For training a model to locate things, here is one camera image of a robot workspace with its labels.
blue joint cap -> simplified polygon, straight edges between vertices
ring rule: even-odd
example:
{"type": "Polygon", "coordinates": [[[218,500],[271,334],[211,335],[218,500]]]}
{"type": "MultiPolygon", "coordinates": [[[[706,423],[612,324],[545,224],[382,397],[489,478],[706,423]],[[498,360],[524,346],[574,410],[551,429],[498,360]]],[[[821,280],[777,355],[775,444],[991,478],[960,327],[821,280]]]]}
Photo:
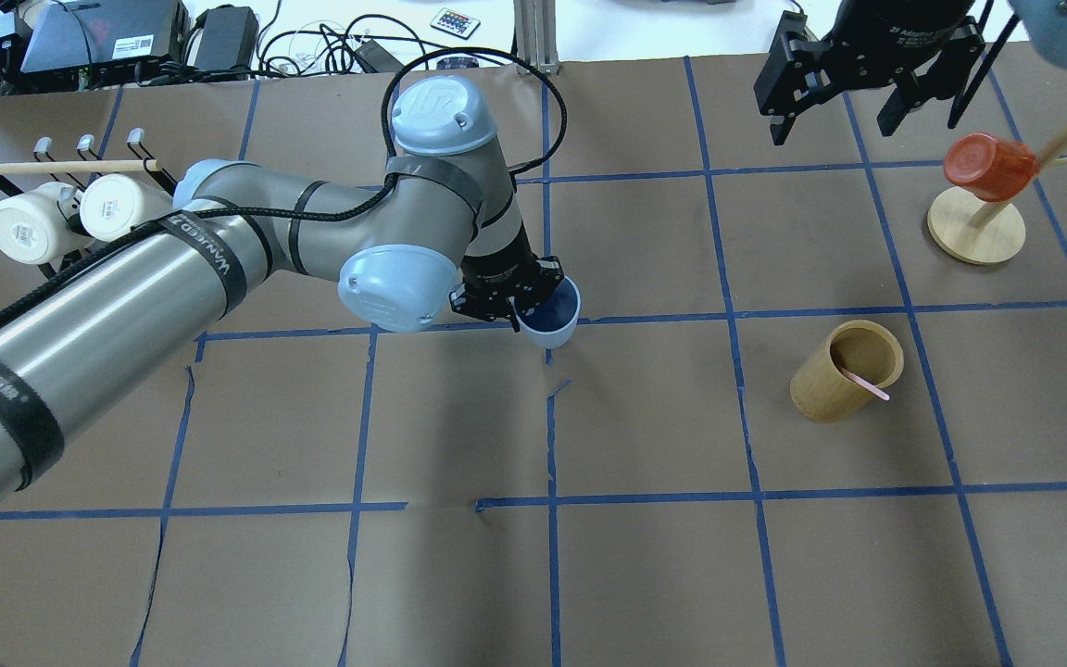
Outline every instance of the blue joint cap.
{"type": "Polygon", "coordinates": [[[415,156],[456,156],[496,137],[483,94],[461,76],[432,76],[405,89],[393,123],[398,146],[415,156]]]}
{"type": "Polygon", "coordinates": [[[201,189],[204,181],[212,176],[213,173],[218,173],[220,170],[229,168],[230,165],[253,164],[244,163],[244,161],[208,159],[190,165],[190,168],[187,168],[187,173],[184,173],[184,180],[180,180],[179,185],[175,187],[175,195],[171,200],[171,206],[175,208],[186,207],[187,203],[195,198],[196,191],[201,189]]]}

silver robot arm tube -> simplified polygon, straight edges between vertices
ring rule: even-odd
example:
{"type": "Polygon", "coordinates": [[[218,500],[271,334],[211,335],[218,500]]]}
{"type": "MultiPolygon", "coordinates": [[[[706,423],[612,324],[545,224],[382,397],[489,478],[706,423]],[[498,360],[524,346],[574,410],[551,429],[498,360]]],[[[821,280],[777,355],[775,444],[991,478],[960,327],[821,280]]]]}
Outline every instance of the silver robot arm tube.
{"type": "MultiPolygon", "coordinates": [[[[466,81],[457,80],[456,85],[469,88],[469,93],[479,96],[466,81]]],[[[395,113],[394,118],[395,126],[402,125],[398,127],[399,143],[417,158],[399,161],[396,166],[401,176],[393,193],[364,215],[338,223],[292,221],[270,215],[229,215],[208,220],[217,239],[232,250],[234,264],[240,265],[237,270],[242,273],[245,291],[280,269],[304,269],[302,273],[329,280],[341,280],[343,271],[353,265],[368,267],[371,273],[380,269],[373,257],[381,254],[375,255],[381,249],[401,249],[402,257],[405,252],[418,252],[423,257],[436,254],[436,261],[442,257],[441,261],[456,269],[474,247],[504,245],[499,235],[520,234],[524,241],[513,181],[482,101],[481,109],[466,123],[462,113],[445,118],[460,127],[478,123],[477,131],[466,133],[471,141],[456,144],[448,143],[446,137],[433,139],[432,146],[450,144],[437,157],[420,155],[427,147],[424,139],[402,143],[403,134],[415,136],[431,126],[432,118],[440,117],[447,107],[446,94],[447,81],[440,83],[437,79],[420,81],[402,94],[399,102],[410,95],[411,101],[417,100],[423,107],[411,107],[405,114],[395,113]],[[424,93],[431,92],[435,96],[424,97],[424,93]],[[481,231],[482,222],[495,224],[481,231]]],[[[350,187],[314,185],[306,178],[258,165],[208,163],[193,168],[195,178],[187,178],[181,185],[177,206],[184,211],[232,206],[341,211],[371,195],[350,187]]],[[[528,264],[528,243],[517,254],[523,266],[528,264]]],[[[412,287],[408,280],[420,283],[427,275],[421,270],[408,275],[405,270],[412,265],[401,266],[402,274],[385,280],[386,287],[405,291],[412,287]]],[[[436,284],[442,303],[450,286],[436,284]]],[[[62,290],[1,327],[0,366],[13,372],[18,385],[31,391],[26,396],[46,406],[59,427],[63,448],[64,442],[76,439],[126,397],[175,349],[223,317],[229,299],[232,295],[219,279],[216,263],[191,240],[171,234],[147,237],[85,270],[62,290]]],[[[9,422],[0,413],[0,502],[31,476],[23,454],[26,443],[20,443],[29,436],[30,425],[16,423],[12,428],[9,422]]],[[[38,476],[44,469],[35,474],[38,476]]]]}

